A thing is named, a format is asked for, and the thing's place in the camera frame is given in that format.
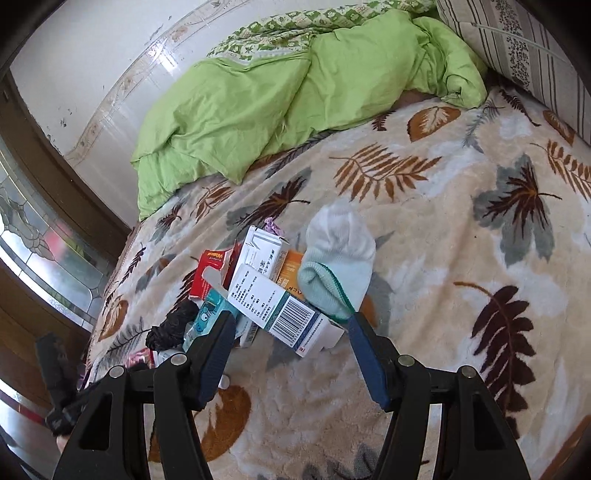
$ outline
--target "clutter of items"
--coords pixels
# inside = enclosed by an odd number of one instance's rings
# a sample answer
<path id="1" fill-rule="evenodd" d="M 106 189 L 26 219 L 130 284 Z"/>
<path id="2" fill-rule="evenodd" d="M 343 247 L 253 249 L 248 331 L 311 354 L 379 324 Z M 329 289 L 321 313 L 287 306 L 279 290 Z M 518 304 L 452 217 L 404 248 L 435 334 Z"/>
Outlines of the clutter of items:
<path id="1" fill-rule="evenodd" d="M 207 335 L 221 312 L 236 319 L 235 347 L 248 348 L 262 329 L 300 357 L 334 347 L 359 311 L 371 278 L 375 241 L 348 202 L 320 209 L 306 232 L 304 253 L 290 249 L 273 219 L 251 225 L 242 243 L 205 250 L 189 297 L 154 326 L 146 348 L 127 368 L 155 368 Z M 227 388 L 224 376 L 220 388 Z"/>

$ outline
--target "blue gripper pad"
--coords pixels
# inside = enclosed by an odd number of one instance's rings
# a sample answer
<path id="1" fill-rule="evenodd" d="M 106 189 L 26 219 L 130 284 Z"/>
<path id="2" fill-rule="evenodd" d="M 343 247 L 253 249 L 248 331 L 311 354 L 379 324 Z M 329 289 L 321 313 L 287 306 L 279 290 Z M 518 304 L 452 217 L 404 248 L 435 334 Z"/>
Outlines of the blue gripper pad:
<path id="1" fill-rule="evenodd" d="M 365 317 L 357 313 L 349 319 L 349 340 L 351 341 L 351 347 L 353 347 L 353 353 L 363 374 L 363 379 L 369 390 L 371 399 L 379 404 L 383 410 L 387 410 L 391 399 L 388 395 L 386 385 L 386 373 L 378 359 L 377 353 L 372 347 L 368 335 L 363 331 L 362 326 L 359 322 L 365 322 L 367 327 L 371 329 Z"/>
<path id="2" fill-rule="evenodd" d="M 226 362 L 234 345 L 235 336 L 236 320 L 233 315 L 229 314 L 223 321 L 222 331 L 219 333 L 201 370 L 197 401 L 203 407 L 213 399 L 217 392 L 217 386 L 220 383 L 223 370 L 226 367 Z"/>

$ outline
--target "decorative wall border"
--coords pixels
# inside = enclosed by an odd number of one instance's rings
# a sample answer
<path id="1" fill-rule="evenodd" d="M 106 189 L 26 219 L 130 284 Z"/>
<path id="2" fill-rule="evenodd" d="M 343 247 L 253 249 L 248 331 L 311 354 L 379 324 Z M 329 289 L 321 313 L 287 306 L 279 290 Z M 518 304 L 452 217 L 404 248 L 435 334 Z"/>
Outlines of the decorative wall border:
<path id="1" fill-rule="evenodd" d="M 76 167 L 86 158 L 104 127 L 110 123 L 113 113 L 119 109 L 127 96 L 180 44 L 207 27 L 209 22 L 249 1 L 208 0 L 154 40 L 113 85 L 92 115 L 76 146 L 64 155 L 66 161 L 72 167 Z"/>

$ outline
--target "green blanket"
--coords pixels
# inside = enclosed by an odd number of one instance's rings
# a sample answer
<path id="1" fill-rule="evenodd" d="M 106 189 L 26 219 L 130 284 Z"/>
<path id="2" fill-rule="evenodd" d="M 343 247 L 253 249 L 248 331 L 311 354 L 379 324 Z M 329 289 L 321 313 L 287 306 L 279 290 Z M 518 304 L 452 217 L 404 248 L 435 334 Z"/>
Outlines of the green blanket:
<path id="1" fill-rule="evenodd" d="M 420 12 L 431 1 L 410 3 Z M 140 218 L 205 175 L 239 184 L 260 156 L 359 124 L 403 90 L 479 106 L 482 61 L 440 21 L 400 5 L 277 15 L 238 30 L 191 67 L 140 130 L 132 158 Z"/>

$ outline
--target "metal screw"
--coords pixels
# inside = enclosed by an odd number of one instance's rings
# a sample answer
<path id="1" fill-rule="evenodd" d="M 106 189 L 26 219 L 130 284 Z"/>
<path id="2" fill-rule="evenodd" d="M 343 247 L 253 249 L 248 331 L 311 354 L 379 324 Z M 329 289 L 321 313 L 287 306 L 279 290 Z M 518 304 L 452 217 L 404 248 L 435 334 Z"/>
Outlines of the metal screw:
<path id="1" fill-rule="evenodd" d="M 117 365 L 116 367 L 113 367 L 111 370 L 109 370 L 109 376 L 113 378 L 119 378 L 124 373 L 125 368 L 123 368 L 121 365 Z"/>
<path id="2" fill-rule="evenodd" d="M 398 363 L 404 367 L 411 367 L 414 365 L 414 358 L 410 355 L 400 355 L 398 357 Z"/>
<path id="3" fill-rule="evenodd" d="M 474 378 L 477 375 L 476 370 L 474 369 L 474 367 L 471 367 L 470 365 L 464 365 L 462 367 L 462 375 L 464 375 L 464 377 L 466 378 Z"/>
<path id="4" fill-rule="evenodd" d="M 185 355 L 184 353 L 177 353 L 176 355 L 174 355 L 170 359 L 170 363 L 172 363 L 173 365 L 177 365 L 177 366 L 182 365 L 186 361 L 187 361 L 187 355 Z"/>

